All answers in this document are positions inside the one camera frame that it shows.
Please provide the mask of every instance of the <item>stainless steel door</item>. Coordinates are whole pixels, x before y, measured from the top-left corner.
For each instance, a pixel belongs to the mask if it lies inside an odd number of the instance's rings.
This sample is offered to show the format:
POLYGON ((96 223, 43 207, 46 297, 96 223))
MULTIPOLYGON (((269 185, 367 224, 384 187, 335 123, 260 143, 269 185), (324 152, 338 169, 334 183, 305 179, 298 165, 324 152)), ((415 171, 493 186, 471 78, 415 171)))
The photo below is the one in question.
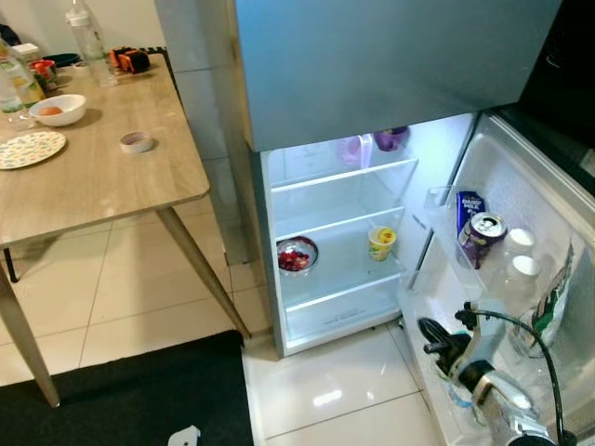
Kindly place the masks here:
POLYGON ((256 151, 515 102, 561 0, 235 0, 256 151))

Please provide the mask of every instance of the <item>bowl of berries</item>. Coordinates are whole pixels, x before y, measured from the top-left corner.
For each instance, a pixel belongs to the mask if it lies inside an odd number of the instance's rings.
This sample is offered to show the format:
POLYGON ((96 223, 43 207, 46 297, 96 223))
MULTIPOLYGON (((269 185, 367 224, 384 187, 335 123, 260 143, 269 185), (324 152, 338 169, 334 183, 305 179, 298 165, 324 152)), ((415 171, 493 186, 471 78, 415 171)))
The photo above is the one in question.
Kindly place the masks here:
POLYGON ((279 271, 284 276, 305 276, 316 265, 318 247, 307 237, 293 237, 277 242, 279 271))

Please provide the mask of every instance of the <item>freezer door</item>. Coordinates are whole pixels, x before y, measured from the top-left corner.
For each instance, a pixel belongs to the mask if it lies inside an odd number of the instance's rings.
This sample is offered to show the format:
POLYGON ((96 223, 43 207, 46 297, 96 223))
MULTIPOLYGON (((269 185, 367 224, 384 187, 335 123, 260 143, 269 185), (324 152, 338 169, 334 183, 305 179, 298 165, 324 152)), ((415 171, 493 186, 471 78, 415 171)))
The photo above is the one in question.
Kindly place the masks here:
POLYGON ((252 148, 518 100, 561 0, 235 0, 252 148))
MULTIPOLYGON (((426 355, 417 318, 430 317, 451 333, 464 330, 454 317, 466 300, 496 297, 496 275, 501 270, 497 246, 480 269, 470 267, 456 240, 456 193, 476 190, 490 212, 509 229, 529 229, 536 237, 532 257, 541 267, 533 297, 501 298, 512 316, 534 308, 548 289, 566 257, 569 243, 575 251, 565 310, 550 347, 562 389, 566 428, 580 439, 595 431, 595 293, 593 241, 595 200, 561 169, 528 143, 513 128, 494 116, 484 116, 469 143, 454 184, 430 190, 426 217, 434 235, 413 285, 400 290, 399 303, 424 386, 425 396, 448 445, 490 445, 489 432, 478 423, 465 401, 465 390, 452 388, 440 378, 436 358, 426 355)), ((495 366, 519 380, 534 399, 542 420, 552 426, 553 398, 547 366, 513 348, 510 336, 501 343, 495 366)))

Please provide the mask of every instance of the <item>decorative plate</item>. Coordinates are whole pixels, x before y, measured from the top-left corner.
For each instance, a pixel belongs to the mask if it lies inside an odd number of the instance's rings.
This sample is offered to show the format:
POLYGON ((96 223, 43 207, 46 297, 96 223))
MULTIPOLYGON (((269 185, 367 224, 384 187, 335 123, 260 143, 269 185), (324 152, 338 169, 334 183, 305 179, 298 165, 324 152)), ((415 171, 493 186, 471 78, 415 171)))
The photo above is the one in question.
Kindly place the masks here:
POLYGON ((18 169, 58 153, 66 137, 58 132, 35 132, 0 144, 0 169, 18 169))

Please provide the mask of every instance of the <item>white bowl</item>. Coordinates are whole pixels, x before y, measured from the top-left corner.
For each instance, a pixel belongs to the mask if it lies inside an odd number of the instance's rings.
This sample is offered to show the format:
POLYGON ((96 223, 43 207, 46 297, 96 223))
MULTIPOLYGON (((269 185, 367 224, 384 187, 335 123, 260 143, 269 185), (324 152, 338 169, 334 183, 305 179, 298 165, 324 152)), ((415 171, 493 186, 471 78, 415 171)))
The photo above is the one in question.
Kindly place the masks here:
POLYGON ((83 95, 61 95, 40 100, 29 109, 29 114, 42 124, 50 127, 61 127, 74 124, 85 116, 86 98, 83 95), (60 107, 62 113, 40 116, 39 111, 45 107, 60 107))

